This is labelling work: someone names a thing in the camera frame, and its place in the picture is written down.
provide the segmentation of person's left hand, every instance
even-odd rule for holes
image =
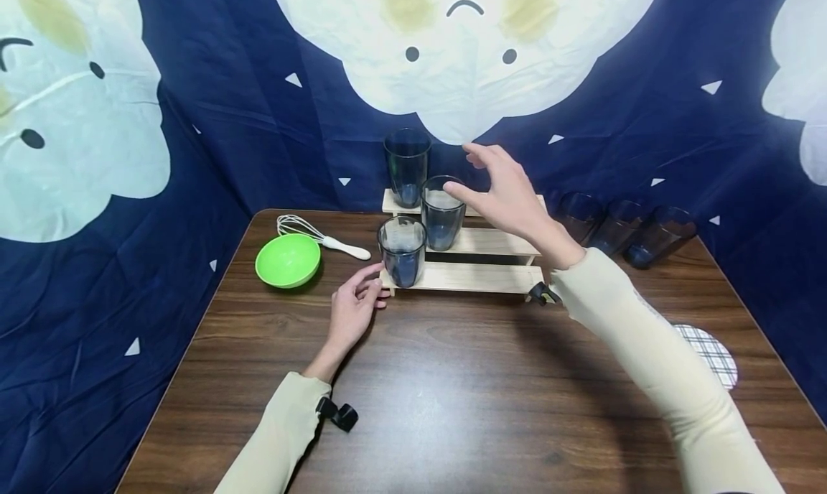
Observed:
[[[384,269],[380,262],[361,269],[333,293],[327,345],[348,353],[365,334],[374,309],[385,309],[391,293],[380,279],[370,279]]]

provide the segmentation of black clip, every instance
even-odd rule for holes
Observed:
[[[561,302],[560,297],[557,297],[551,289],[549,289],[548,285],[545,282],[538,282],[531,291],[528,292],[526,302],[537,302],[540,305],[548,304],[549,302],[552,304],[559,304]]]
[[[322,397],[319,401],[319,406],[316,406],[316,412],[322,417],[330,419],[336,427],[343,431],[350,432],[351,429],[359,422],[359,413],[350,405],[342,405],[339,409],[329,397]]]

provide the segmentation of hand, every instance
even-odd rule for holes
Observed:
[[[350,348],[365,334],[374,309],[386,308],[384,299],[391,293],[382,290],[380,279],[369,278],[384,267],[380,262],[357,271],[333,293],[327,346],[344,353],[350,352]]]
[[[465,202],[501,231],[532,243],[555,269],[569,269],[586,255],[566,229],[552,220],[541,204],[523,167],[500,146],[466,144],[468,162],[488,169],[491,190],[483,194],[462,184],[445,184],[445,192]]]
[[[333,293],[327,342],[302,373],[305,378],[317,378],[331,383],[347,353],[365,334],[374,309],[386,308],[387,302],[384,299],[390,297],[391,293],[382,289],[379,279],[368,278],[384,267],[380,262],[355,272]]]

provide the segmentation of checkered coaster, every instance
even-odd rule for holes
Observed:
[[[735,359],[723,343],[715,340],[707,331],[691,325],[675,325],[674,327],[681,333],[684,340],[690,342],[695,352],[706,361],[724,388],[732,390],[738,382],[738,367],[735,366]]]

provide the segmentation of cup rim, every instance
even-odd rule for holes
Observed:
[[[425,136],[425,139],[428,139],[428,147],[426,147],[422,152],[419,152],[416,155],[400,155],[398,153],[392,152],[391,148],[388,147],[388,139],[390,139],[392,135],[399,134],[402,131],[417,131],[417,133],[423,134]],[[396,158],[416,158],[416,157],[422,157],[423,155],[425,155],[425,153],[431,151],[431,147],[434,146],[434,140],[431,139],[431,136],[424,130],[421,130],[421,129],[418,129],[418,128],[400,128],[400,129],[391,131],[391,133],[388,134],[385,137],[385,140],[382,141],[382,146],[385,147],[386,152],[391,153],[391,155],[393,155]]]
[[[394,251],[394,250],[391,250],[391,249],[387,249],[385,247],[385,245],[382,244],[382,238],[379,236],[379,234],[382,232],[382,228],[385,228],[385,225],[390,223],[391,221],[397,221],[397,220],[400,220],[401,218],[403,218],[404,220],[411,220],[415,224],[419,224],[419,226],[422,227],[422,233],[423,233],[422,244],[420,244],[419,247],[415,250],[411,250],[411,251]],[[382,224],[379,225],[379,228],[376,228],[376,243],[379,244],[380,250],[387,251],[387,253],[391,253],[393,255],[412,255],[412,254],[415,254],[415,253],[419,253],[419,251],[422,250],[425,247],[426,244],[428,244],[428,228],[425,228],[424,223],[422,223],[421,221],[417,220],[417,218],[414,218],[412,216],[393,216],[393,217],[388,218],[387,220],[383,221]]]
[[[638,209],[640,210],[640,215],[635,218],[635,220],[637,221],[637,224],[633,224],[633,223],[635,223],[635,220],[633,220],[633,221],[619,220],[619,218],[616,218],[615,216],[613,216],[612,215],[612,206],[613,205],[614,206],[620,206],[620,205],[635,205],[635,206],[637,206]],[[629,200],[627,198],[615,198],[614,200],[609,201],[609,205],[606,205],[605,213],[606,213],[606,220],[613,220],[617,223],[624,224],[625,226],[635,227],[635,229],[642,226],[643,223],[646,223],[646,218],[648,217],[648,213],[647,213],[646,209],[643,207],[643,204],[641,202],[635,201],[635,200]]]
[[[589,218],[588,220],[581,220],[581,218],[575,218],[573,215],[570,215],[570,213],[566,213],[565,215],[572,218],[572,220],[582,221],[584,223],[589,223],[589,222],[592,222],[593,220],[595,222],[602,222],[605,219],[605,217],[608,213],[608,207],[603,206],[603,202],[598,200],[597,198],[595,198],[595,196],[592,196],[587,192],[581,192],[581,191],[578,191],[578,190],[570,190],[566,194],[560,196],[560,201],[557,202],[557,211],[558,212],[555,212],[554,215],[555,216],[562,215],[563,212],[561,212],[561,209],[564,209],[564,206],[562,206],[562,205],[564,205],[564,201],[566,200],[566,198],[570,198],[570,197],[574,198],[578,195],[585,196],[588,200],[591,200],[592,204],[594,204],[598,207],[599,212],[595,213],[594,217]]]
[[[466,206],[466,202],[457,200],[453,196],[451,197],[454,200],[459,201],[460,205],[457,205],[456,207],[451,207],[450,209],[443,209],[442,207],[434,207],[433,205],[429,204],[428,200],[425,200],[425,185],[427,185],[428,182],[430,182],[431,180],[435,180],[436,178],[450,178],[450,180],[446,180],[446,182],[456,182],[460,185],[464,185],[464,182],[461,179],[457,177],[452,177],[450,174],[437,174],[435,177],[430,177],[427,180],[425,180],[425,182],[423,182],[422,185],[419,185],[419,198],[422,200],[422,203],[424,205],[428,205],[428,208],[430,210],[435,210],[437,212],[454,212],[455,210],[460,210],[462,209],[462,207]]]
[[[689,218],[689,222],[681,224],[681,227],[691,227],[691,232],[688,235],[681,235],[666,228],[664,224],[661,223],[660,220],[658,220],[658,212],[663,210],[676,210],[677,212],[684,213],[684,215],[686,215],[686,217]],[[654,211],[652,211],[652,219],[654,221],[654,224],[656,224],[660,229],[662,229],[666,233],[675,236],[679,240],[692,239],[698,234],[698,224],[695,222],[695,217],[692,216],[690,212],[687,212],[684,209],[681,209],[680,207],[675,207],[672,205],[659,205],[654,209]]]

